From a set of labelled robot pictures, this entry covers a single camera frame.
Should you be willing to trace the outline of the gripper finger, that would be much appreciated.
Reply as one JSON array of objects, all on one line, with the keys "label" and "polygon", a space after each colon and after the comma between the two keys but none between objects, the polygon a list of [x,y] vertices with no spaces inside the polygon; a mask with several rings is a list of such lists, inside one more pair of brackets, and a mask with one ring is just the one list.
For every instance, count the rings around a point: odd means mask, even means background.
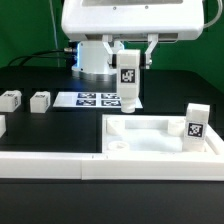
[{"label": "gripper finger", "polygon": [[113,68],[113,57],[114,57],[114,52],[112,51],[112,48],[110,46],[110,43],[113,41],[113,37],[111,35],[103,35],[102,36],[102,43],[104,48],[107,51],[108,54],[108,60],[107,63],[109,65],[110,68]]},{"label": "gripper finger", "polygon": [[147,43],[148,43],[148,48],[145,51],[145,63],[146,63],[146,68],[149,69],[152,64],[153,50],[155,49],[156,45],[158,44],[158,35],[157,34],[149,34]]}]

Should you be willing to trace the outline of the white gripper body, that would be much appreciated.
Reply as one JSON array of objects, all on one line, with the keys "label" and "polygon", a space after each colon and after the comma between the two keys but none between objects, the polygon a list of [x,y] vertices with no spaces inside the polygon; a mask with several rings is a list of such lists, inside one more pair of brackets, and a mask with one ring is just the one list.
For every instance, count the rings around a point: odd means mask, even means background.
[{"label": "white gripper body", "polygon": [[204,26],[202,0],[65,0],[61,26],[73,41],[111,35],[124,41],[197,39]]}]

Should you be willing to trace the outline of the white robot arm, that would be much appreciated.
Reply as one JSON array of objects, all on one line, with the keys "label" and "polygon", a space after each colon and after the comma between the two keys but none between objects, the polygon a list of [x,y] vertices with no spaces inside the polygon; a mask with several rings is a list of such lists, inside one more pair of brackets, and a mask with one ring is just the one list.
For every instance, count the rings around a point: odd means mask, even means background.
[{"label": "white robot arm", "polygon": [[116,73],[113,56],[125,42],[145,42],[143,65],[148,67],[159,42],[197,39],[204,26],[202,0],[65,0],[61,26],[76,42],[72,67],[91,77]]}]

